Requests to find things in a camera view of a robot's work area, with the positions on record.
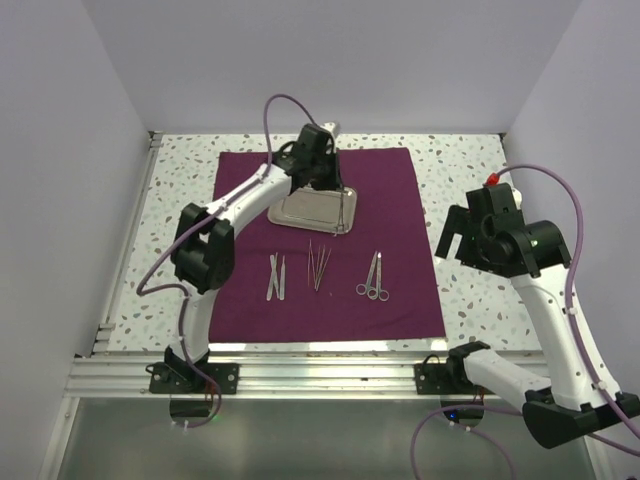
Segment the steel instrument tray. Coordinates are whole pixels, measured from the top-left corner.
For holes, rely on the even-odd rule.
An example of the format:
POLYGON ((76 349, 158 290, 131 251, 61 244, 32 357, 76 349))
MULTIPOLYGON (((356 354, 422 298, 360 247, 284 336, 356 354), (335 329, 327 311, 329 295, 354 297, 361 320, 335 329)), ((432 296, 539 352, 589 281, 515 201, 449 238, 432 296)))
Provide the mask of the steel instrument tray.
MULTIPOLYGON (((344 232, 351 231, 357 208, 355 189, 345 187, 344 232)), ((284 227, 333 234, 339 206, 339 191, 316 191, 304 187, 272 205, 268 220, 284 227)))

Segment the steel forceps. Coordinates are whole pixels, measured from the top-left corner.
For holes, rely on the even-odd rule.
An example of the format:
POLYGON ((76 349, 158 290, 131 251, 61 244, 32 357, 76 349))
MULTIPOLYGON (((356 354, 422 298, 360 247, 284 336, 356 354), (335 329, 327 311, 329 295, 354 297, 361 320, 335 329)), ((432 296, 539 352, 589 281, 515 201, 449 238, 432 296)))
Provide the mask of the steel forceps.
POLYGON ((337 220, 334 228, 333 235, 338 236, 344 232, 344 201, 345 201, 345 189, 339 191, 339 206, 337 220))

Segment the thin pointed steel tweezers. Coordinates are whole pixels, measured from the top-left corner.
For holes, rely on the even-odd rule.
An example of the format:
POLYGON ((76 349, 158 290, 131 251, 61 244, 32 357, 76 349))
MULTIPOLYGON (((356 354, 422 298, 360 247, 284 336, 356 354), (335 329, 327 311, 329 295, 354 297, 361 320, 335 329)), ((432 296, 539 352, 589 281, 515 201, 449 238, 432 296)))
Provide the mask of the thin pointed steel tweezers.
POLYGON ((323 280, 323 277, 324 277, 324 274, 325 274, 325 271, 326 271, 327 265, 328 265, 329 260, 330 260, 330 258, 331 258, 331 253, 332 253, 332 249, 331 249, 331 248, 326 249, 325 257, 324 257, 324 263, 323 263, 323 271, 322 271, 322 275, 321 275, 320 287, 321 287, 321 283, 322 283, 322 280, 323 280))

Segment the purple cloth wrap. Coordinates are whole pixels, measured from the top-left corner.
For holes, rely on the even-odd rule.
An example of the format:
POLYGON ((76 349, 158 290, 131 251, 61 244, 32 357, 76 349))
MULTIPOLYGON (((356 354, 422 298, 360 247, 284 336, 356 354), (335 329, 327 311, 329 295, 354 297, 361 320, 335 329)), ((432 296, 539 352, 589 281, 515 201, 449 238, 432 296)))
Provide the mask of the purple cloth wrap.
POLYGON ((354 225, 332 236, 272 224, 262 213, 235 241, 235 268, 212 310, 216 343, 396 340, 445 333, 418 181, 405 148, 343 150, 341 175, 357 191, 354 225), (331 248, 320 290, 307 286, 308 242, 331 248), (386 302, 360 296, 382 253, 386 302), (270 256, 286 256, 283 301, 266 300, 270 256))

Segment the steel surgical scissors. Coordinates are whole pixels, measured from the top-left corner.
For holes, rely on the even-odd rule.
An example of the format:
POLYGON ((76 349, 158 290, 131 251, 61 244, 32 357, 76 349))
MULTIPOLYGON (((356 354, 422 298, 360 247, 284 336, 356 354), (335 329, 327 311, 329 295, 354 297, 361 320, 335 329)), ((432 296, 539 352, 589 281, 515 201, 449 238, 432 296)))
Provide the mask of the steel surgical scissors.
POLYGON ((374 286, 374 274, 376 273, 377 263, 378 252, 375 251, 372 255, 365 282, 358 284, 355 288, 358 295, 366 296, 372 300, 375 300, 378 297, 377 288, 374 286))
POLYGON ((368 280, 365 293, 369 299, 379 300, 382 302, 389 300, 389 291, 383 288, 382 280, 382 253, 376 252, 373 258, 373 267, 371 268, 370 279, 368 280))

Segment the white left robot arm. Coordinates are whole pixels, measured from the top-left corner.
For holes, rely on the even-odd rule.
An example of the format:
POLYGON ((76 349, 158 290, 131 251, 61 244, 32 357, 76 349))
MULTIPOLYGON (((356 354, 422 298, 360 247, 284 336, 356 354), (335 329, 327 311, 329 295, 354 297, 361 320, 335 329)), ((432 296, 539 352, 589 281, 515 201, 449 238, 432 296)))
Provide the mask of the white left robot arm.
POLYGON ((273 153, 244 182, 204 207, 190 204, 181 213, 170 259, 186 298, 177 324, 178 339, 165 350, 172 379, 185 392, 201 390, 213 379, 209 356, 211 309, 235 267, 235 240, 254 219, 303 187, 341 191, 336 137, 339 124, 308 123, 298 138, 273 153))

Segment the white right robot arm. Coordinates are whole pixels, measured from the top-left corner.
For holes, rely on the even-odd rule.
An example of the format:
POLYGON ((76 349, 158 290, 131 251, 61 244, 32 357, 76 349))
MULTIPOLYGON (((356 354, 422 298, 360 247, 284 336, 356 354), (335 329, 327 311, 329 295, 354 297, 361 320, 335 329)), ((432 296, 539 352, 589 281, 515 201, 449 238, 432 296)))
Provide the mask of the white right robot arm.
POLYGON ((449 208, 436 255, 446 258, 459 236, 455 257, 462 265, 510 282, 533 323, 548 373, 534 374, 475 341, 449 351, 447 384, 461 393, 482 387, 496 394, 547 449, 619 423, 637 433, 639 397, 625 392, 610 373, 575 290, 581 207, 574 207, 579 236, 569 248, 553 222, 525 220, 517 194, 500 177, 491 174, 481 188, 467 192, 466 206, 449 208))

